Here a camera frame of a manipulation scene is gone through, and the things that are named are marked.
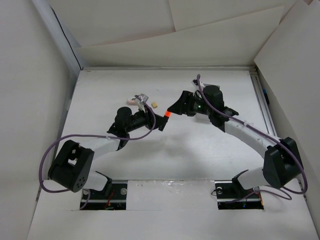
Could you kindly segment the orange highlighter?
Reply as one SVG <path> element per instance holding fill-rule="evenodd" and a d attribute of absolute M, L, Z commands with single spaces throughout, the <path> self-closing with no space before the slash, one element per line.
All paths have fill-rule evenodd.
<path fill-rule="evenodd" d="M 171 116 L 171 112 L 166 111 L 163 117 L 168 120 L 170 116 Z"/>

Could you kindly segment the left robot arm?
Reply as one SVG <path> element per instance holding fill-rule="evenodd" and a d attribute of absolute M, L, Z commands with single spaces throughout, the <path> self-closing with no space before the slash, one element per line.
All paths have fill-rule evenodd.
<path fill-rule="evenodd" d="M 150 132 L 162 131 L 169 117 L 169 112 L 160 116 L 147 106 L 136 113 L 132 113 L 129 107 L 119 108 L 107 136 L 94 135 L 85 143 L 67 138 L 50 166 L 49 179 L 74 193 L 94 190 L 98 197 L 107 198 L 112 191 L 112 179 L 98 171 L 92 171 L 92 162 L 123 149 L 131 140 L 130 132 L 134 130 L 146 127 Z"/>

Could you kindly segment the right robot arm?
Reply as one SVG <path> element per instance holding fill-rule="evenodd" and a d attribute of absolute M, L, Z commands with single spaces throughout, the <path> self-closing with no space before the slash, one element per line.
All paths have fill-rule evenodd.
<path fill-rule="evenodd" d="M 225 106 L 223 93 L 216 85 L 195 93 L 184 90 L 167 110 L 189 117 L 206 115 L 213 126 L 247 144 L 263 158 L 262 167 L 244 170 L 232 178 L 231 191 L 237 197 L 260 186 L 284 189 L 298 175 L 306 179 L 296 142 L 290 137 L 273 137 L 238 119 L 238 112 Z"/>

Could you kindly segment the tan small eraser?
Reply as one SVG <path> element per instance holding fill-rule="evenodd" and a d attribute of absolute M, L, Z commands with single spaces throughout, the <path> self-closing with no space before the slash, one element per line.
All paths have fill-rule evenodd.
<path fill-rule="evenodd" d="M 152 103 L 151 103 L 151 106 L 152 106 L 152 108 L 153 108 L 153 109 L 155 109 L 155 108 L 157 108 L 157 107 L 158 107 L 158 105 L 157 105 L 157 103 L 156 103 L 156 102 L 152 102 Z"/>

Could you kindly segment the pink white eraser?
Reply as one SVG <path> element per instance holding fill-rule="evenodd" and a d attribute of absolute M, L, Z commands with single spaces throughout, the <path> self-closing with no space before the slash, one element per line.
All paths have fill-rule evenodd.
<path fill-rule="evenodd" d="M 136 106 L 137 105 L 136 98 L 129 98 L 126 104 L 129 106 Z"/>

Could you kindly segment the aluminium frame rail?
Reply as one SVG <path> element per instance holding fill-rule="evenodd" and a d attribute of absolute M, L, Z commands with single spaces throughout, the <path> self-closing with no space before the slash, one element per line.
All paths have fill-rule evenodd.
<path fill-rule="evenodd" d="M 255 91 L 255 95 L 258 101 L 258 105 L 260 107 L 260 111 L 262 113 L 265 131 L 272 136 L 277 136 L 277 131 L 269 110 L 269 106 L 267 104 L 267 100 L 263 91 L 263 87 L 261 81 L 259 79 L 259 75 L 257 69 L 255 67 L 249 68 L 249 75 L 252 81 L 252 85 Z"/>

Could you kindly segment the blue object on rail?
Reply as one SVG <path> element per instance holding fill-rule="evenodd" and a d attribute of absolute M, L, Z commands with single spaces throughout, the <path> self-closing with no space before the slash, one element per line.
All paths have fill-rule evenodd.
<path fill-rule="evenodd" d="M 263 95 L 264 95 L 264 98 L 265 98 L 265 101 L 266 101 L 266 104 L 269 105 L 270 104 L 270 100 L 269 100 L 269 97 L 268 97 L 268 92 L 266 89 L 262 89 L 263 91 Z"/>

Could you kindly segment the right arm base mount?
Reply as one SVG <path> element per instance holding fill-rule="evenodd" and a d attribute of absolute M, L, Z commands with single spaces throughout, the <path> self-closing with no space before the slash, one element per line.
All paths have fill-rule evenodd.
<path fill-rule="evenodd" d="M 217 180 L 214 182 L 214 189 L 211 195 L 216 197 L 217 207 L 219 210 L 263 210 L 263 201 L 259 193 L 253 193 L 253 188 L 244 189 L 238 178 L 241 174 L 248 170 L 237 174 L 232 180 Z"/>

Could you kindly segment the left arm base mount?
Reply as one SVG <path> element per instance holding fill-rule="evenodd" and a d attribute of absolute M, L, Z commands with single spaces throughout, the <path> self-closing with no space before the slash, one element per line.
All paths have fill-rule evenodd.
<path fill-rule="evenodd" d="M 80 210 L 122 211 L 127 207 L 127 180 L 113 180 L 91 172 L 82 190 Z"/>

